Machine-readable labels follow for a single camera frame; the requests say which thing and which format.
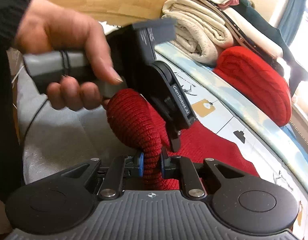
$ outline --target rolled white blanket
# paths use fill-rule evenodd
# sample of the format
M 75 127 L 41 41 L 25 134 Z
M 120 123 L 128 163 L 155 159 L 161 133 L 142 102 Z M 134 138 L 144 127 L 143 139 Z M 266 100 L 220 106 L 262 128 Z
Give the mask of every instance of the rolled white blanket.
M 172 44 L 198 62 L 215 65 L 219 54 L 233 46 L 225 21 L 208 8 L 191 0 L 167 0 L 162 11 L 162 18 L 177 20 Z

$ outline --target silver bolt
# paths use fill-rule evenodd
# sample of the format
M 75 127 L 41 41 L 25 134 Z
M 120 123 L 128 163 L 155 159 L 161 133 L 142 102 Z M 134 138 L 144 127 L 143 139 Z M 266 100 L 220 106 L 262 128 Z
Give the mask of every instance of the silver bolt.
M 116 191 L 111 189 L 111 188 L 106 188 L 106 189 L 103 189 L 100 194 L 103 196 L 103 197 L 113 197 L 116 195 Z
M 205 195 L 205 193 L 201 189 L 194 188 L 189 191 L 189 195 L 192 197 L 202 197 Z

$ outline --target gray ribbed panel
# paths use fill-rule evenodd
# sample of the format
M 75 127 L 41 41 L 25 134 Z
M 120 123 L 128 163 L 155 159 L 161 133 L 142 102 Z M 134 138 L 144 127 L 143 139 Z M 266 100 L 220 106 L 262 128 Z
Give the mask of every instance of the gray ribbed panel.
M 117 200 L 102 201 L 81 225 L 52 236 L 15 229 L 6 240 L 297 240 L 289 231 L 274 236 L 246 236 L 220 224 L 199 201 L 180 191 L 125 191 Z

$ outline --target dark green garment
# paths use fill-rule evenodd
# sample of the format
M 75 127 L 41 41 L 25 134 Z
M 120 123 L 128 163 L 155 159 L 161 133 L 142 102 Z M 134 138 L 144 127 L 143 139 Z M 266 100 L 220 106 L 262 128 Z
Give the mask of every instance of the dark green garment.
M 282 48 L 283 59 L 291 67 L 289 85 L 291 95 L 293 95 L 298 84 L 302 80 L 308 81 L 308 72 L 294 59 L 293 54 L 282 38 L 280 30 L 270 25 L 254 8 L 252 8 L 249 0 L 239 0 L 239 5 L 234 5 L 231 7 L 243 16 L 257 30 Z

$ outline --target red ribbed fabric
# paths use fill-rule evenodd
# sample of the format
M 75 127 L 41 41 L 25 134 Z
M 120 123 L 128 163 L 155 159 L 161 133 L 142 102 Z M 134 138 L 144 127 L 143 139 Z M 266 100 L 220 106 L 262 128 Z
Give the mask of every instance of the red ribbed fabric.
M 193 162 L 214 158 L 258 176 L 253 164 L 242 157 L 235 143 L 219 137 L 199 121 L 182 130 L 181 148 L 177 153 L 171 152 L 164 120 L 132 89 L 120 90 L 110 100 L 107 120 L 121 142 L 144 152 L 144 182 L 150 189 L 168 190 L 179 186 L 177 180 L 161 178 L 158 161 L 162 146 L 166 146 L 170 156 L 186 156 Z
M 217 60 L 215 74 L 235 87 L 278 126 L 286 125 L 292 115 L 288 85 L 269 64 L 244 47 L 231 47 Z

